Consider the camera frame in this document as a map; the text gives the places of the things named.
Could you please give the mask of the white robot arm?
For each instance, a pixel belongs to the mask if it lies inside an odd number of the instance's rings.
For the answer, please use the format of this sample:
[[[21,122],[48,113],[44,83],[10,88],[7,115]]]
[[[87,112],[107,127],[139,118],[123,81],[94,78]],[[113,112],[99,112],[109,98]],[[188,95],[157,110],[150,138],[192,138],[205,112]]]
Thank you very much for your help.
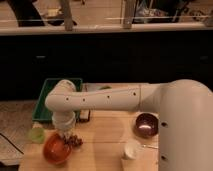
[[[188,79],[75,92],[62,80],[45,99],[64,116],[76,110],[141,111],[159,115],[158,171],[213,171],[213,91]]]

